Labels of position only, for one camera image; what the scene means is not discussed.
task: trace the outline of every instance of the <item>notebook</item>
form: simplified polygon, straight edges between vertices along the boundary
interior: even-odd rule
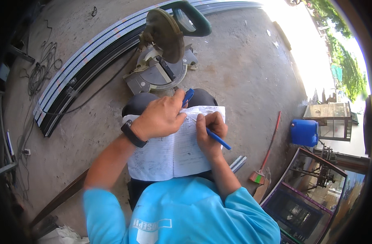
[[[225,122],[225,107],[195,106],[182,109],[188,116],[174,134],[152,138],[143,148],[137,148],[128,160],[132,178],[144,181],[163,181],[174,177],[198,174],[210,170],[210,164],[198,147],[196,123],[198,114],[218,111]],[[138,115],[126,115],[122,122],[135,120]]]

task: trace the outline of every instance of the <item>hand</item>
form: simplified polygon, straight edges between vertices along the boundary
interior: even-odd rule
[[[178,89],[172,97],[153,100],[133,121],[130,129],[143,141],[177,132],[187,116],[186,113],[179,113],[184,97],[185,91]]]
[[[203,114],[197,116],[196,129],[198,146],[203,154],[205,154],[206,158],[212,162],[214,159],[222,157],[221,144],[208,135],[206,127],[224,139],[228,132],[228,126],[224,123],[219,112],[214,112],[206,116],[203,116]]]

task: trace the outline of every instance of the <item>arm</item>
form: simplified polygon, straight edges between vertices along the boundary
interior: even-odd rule
[[[210,162],[213,178],[220,197],[224,202],[229,194],[234,193],[241,187],[241,184],[225,161],[221,151],[221,144],[207,134],[206,127],[224,139],[228,132],[228,126],[222,120],[219,112],[214,112],[206,116],[199,114],[197,117],[198,146]]]
[[[150,102],[132,123],[131,130],[143,141],[177,132],[187,116],[179,113],[184,96],[184,90],[178,89],[172,97]],[[135,149],[136,146],[123,134],[116,138],[92,163],[84,188],[112,188]]]

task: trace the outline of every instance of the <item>smartwatch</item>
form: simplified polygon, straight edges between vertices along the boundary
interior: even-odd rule
[[[138,148],[142,148],[148,141],[142,141],[140,138],[138,138],[130,129],[131,124],[131,120],[126,121],[126,123],[121,127],[121,131],[125,134],[125,136],[130,140],[131,143],[133,143]]]

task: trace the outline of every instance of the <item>tree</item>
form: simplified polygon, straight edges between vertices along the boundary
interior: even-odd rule
[[[346,38],[352,37],[349,27],[328,0],[310,0],[309,2],[312,4],[312,7],[317,10],[320,19],[326,26],[327,19],[330,19],[331,22],[335,24],[336,31],[340,32]]]
[[[327,39],[332,62],[342,67],[342,84],[347,97],[354,102],[358,94],[366,90],[366,75],[361,73],[356,58],[352,58],[350,52],[330,32],[327,32]]]

